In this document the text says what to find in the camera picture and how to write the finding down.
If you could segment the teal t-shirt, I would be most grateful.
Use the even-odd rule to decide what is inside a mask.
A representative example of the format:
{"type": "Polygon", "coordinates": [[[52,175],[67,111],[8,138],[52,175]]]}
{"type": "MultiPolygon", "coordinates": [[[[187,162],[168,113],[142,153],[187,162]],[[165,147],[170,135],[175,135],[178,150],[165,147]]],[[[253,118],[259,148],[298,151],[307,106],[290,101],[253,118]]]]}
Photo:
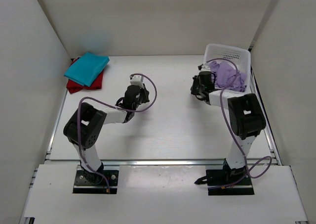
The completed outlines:
{"type": "Polygon", "coordinates": [[[64,73],[64,76],[81,86],[91,86],[104,70],[110,59],[87,52],[77,59],[64,73]]]}

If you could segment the red t-shirt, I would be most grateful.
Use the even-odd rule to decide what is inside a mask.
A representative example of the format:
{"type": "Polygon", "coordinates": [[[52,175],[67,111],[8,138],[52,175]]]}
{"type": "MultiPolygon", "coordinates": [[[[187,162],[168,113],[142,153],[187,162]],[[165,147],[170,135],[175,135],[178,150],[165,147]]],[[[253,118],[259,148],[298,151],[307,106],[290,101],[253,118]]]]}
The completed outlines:
{"type": "Polygon", "coordinates": [[[109,57],[86,53],[75,59],[64,73],[68,79],[66,88],[70,94],[80,90],[100,90],[104,69],[109,63],[109,57]]]}

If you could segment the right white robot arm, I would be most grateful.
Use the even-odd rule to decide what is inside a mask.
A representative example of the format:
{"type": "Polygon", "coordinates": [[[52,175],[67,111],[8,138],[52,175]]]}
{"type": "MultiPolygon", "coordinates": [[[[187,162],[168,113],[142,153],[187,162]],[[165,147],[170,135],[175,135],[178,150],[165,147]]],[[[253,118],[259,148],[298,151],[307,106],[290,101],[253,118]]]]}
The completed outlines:
{"type": "Polygon", "coordinates": [[[227,188],[248,175],[247,156],[250,148],[266,127],[262,109],[253,93],[240,93],[215,88],[215,74],[202,71],[193,76],[191,94],[198,100],[221,108],[233,143],[222,169],[207,177],[212,188],[227,188]]]}

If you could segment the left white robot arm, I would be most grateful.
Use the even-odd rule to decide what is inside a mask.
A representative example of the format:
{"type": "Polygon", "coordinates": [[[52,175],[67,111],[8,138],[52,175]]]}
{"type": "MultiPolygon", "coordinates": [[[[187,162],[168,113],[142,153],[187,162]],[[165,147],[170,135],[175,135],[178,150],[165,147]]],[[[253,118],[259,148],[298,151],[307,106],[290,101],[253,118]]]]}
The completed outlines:
{"type": "Polygon", "coordinates": [[[104,165],[98,157],[95,143],[104,125],[127,123],[135,115],[139,105],[148,103],[149,91],[144,83],[129,85],[116,106],[102,111],[83,102],[64,127],[63,134],[72,143],[80,157],[84,178],[92,185],[108,183],[103,174],[104,165]]]}

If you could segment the lavender t-shirt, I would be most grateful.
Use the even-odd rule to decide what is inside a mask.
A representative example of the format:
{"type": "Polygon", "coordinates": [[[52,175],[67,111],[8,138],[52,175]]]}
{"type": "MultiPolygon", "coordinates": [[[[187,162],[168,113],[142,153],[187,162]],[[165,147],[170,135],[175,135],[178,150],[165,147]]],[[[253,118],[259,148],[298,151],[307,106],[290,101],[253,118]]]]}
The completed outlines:
{"type": "Polygon", "coordinates": [[[215,86],[220,89],[245,92],[247,75],[237,71],[235,67],[227,61],[212,61],[209,63],[211,72],[215,74],[215,86]]]}

